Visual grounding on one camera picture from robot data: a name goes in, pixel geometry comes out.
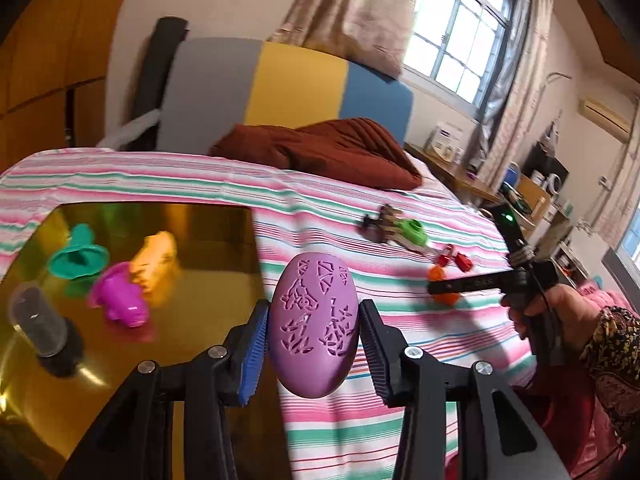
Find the air conditioner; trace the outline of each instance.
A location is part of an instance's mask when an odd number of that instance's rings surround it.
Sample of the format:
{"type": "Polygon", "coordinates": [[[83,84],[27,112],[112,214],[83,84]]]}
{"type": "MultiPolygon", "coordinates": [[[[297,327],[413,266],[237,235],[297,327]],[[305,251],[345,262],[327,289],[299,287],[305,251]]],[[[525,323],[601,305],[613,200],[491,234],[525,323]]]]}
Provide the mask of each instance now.
{"type": "Polygon", "coordinates": [[[611,108],[594,99],[587,98],[580,101],[580,113],[623,144],[629,142],[631,123],[620,117],[611,108]]]}

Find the striped bed sheet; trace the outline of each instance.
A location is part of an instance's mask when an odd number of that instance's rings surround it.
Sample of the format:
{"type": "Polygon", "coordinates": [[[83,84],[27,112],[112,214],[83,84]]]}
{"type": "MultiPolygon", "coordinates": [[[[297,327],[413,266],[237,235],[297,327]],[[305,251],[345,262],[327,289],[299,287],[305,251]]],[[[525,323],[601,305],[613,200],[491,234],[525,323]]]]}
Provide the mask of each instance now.
{"type": "MultiPolygon", "coordinates": [[[[412,192],[381,191],[208,156],[50,150],[0,178],[0,277],[60,204],[125,200],[248,206],[269,300],[293,256],[331,253],[348,264],[359,299],[374,300],[383,321],[400,328],[410,344],[443,362],[488,360],[511,383],[532,374],[529,346],[513,331],[497,291],[467,294],[455,308],[442,307],[428,297],[430,264],[423,256],[357,233],[362,216],[386,202],[418,219],[432,246],[460,247],[474,261],[473,272],[505,269],[506,247],[494,225],[429,183],[412,192]]],[[[447,270],[452,277],[460,274],[447,270]]],[[[402,409],[386,408],[375,395],[361,345],[334,393],[302,399],[280,387],[280,401],[296,480],[391,477],[402,409]]],[[[448,405],[448,457],[457,449],[456,428],[455,405],[448,405]]]]}

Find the hand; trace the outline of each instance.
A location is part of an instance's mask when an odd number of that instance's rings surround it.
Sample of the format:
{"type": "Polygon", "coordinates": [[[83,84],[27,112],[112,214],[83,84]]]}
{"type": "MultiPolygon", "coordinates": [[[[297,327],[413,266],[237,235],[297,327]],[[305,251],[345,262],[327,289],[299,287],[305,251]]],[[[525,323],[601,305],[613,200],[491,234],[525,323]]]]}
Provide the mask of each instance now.
{"type": "MultiPolygon", "coordinates": [[[[587,344],[600,320],[600,309],[586,301],[577,290],[567,285],[556,285],[545,293],[549,306],[558,313],[562,323],[562,338],[569,348],[580,351],[587,344]]],[[[541,295],[529,303],[524,312],[519,312],[508,304],[508,296],[502,298],[502,306],[509,307],[509,319],[513,321],[520,339],[527,336],[524,316],[536,316],[546,310],[541,295]]]]}

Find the curtain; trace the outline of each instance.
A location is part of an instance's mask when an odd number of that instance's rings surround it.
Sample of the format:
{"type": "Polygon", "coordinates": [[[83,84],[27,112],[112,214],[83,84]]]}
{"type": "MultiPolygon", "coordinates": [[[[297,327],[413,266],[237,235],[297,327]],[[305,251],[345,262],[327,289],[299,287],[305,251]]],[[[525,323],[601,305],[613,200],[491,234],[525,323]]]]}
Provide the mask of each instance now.
{"type": "Polygon", "coordinates": [[[398,78],[414,0],[295,0],[270,41],[349,59],[398,78]]]}
{"type": "Polygon", "coordinates": [[[497,191],[522,142],[540,95],[554,0],[532,0],[522,56],[478,180],[497,191]]]}
{"type": "Polygon", "coordinates": [[[622,165],[593,229],[611,247],[616,247],[631,220],[640,198],[640,100],[636,97],[636,114],[622,165]]]}
{"type": "Polygon", "coordinates": [[[506,42],[502,67],[492,86],[490,86],[491,91],[488,93],[479,114],[482,118],[478,126],[476,126],[473,140],[468,150],[468,156],[470,157],[468,166],[474,173],[479,171],[486,160],[492,141],[492,134],[496,129],[497,121],[500,119],[500,112],[507,101],[509,90],[515,78],[529,25],[530,10],[531,0],[516,0],[513,15],[511,16],[511,28],[506,42]]]}

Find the magenta toy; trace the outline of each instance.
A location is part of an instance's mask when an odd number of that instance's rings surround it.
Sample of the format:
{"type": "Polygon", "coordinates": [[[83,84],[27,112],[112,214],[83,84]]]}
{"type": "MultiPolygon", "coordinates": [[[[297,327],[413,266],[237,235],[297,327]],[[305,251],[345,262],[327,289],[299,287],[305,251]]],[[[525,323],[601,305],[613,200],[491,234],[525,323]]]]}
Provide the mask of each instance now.
{"type": "Polygon", "coordinates": [[[358,346],[358,296],[342,260],[303,253],[289,262],[271,301],[268,345],[291,393],[317,399],[342,383],[358,346]]]}
{"type": "Polygon", "coordinates": [[[142,288],[129,281],[129,262],[107,269],[93,286],[89,303],[104,308],[104,315],[119,320],[131,328],[144,325],[149,319],[142,288]]]}

